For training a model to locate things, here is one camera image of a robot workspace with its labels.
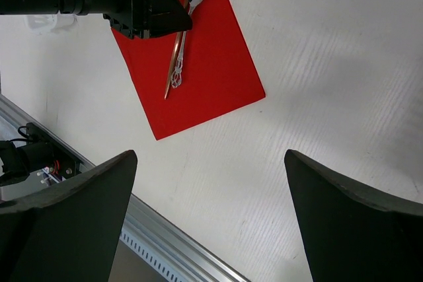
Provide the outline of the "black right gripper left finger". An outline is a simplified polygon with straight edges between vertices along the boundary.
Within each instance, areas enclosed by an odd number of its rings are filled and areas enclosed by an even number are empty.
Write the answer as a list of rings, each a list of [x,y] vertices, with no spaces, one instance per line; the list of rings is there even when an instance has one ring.
[[[2,281],[108,281],[137,168],[125,151],[1,204]]]

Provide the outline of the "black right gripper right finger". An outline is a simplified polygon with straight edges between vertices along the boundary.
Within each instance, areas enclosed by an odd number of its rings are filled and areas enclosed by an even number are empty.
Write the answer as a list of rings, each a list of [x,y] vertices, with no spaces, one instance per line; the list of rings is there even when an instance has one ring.
[[[422,204],[298,151],[288,150],[284,163],[314,281],[422,280]]]

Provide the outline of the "copper knife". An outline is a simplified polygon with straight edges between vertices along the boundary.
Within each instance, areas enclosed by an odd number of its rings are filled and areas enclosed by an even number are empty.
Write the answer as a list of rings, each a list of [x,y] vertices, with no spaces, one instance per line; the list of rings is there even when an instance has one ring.
[[[178,32],[176,34],[176,38],[175,38],[175,41],[174,41],[174,48],[173,48],[173,52],[172,52],[172,55],[171,55],[171,61],[169,63],[169,70],[168,70],[167,81],[166,81],[166,86],[165,86],[164,99],[167,99],[167,96],[168,96],[168,93],[169,93],[169,89],[170,89],[170,85],[171,85],[171,75],[174,71],[176,59],[177,59],[178,52],[179,52],[179,49],[180,49],[180,44],[181,44],[181,41],[182,41],[182,35],[183,35],[183,32]]]

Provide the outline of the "red paper napkin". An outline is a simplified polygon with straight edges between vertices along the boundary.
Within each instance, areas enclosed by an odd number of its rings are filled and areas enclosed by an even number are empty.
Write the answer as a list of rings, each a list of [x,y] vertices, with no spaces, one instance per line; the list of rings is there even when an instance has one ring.
[[[203,0],[186,37],[182,84],[164,95],[176,36],[131,40],[113,31],[157,140],[265,98],[229,0]]]

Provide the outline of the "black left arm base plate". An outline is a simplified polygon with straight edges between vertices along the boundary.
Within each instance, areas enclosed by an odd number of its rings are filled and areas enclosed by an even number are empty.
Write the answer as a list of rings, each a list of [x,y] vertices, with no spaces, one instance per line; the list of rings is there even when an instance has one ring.
[[[81,173],[82,161],[34,123],[17,129],[20,137],[1,142],[1,185],[25,181],[33,172],[45,172],[55,181]]]

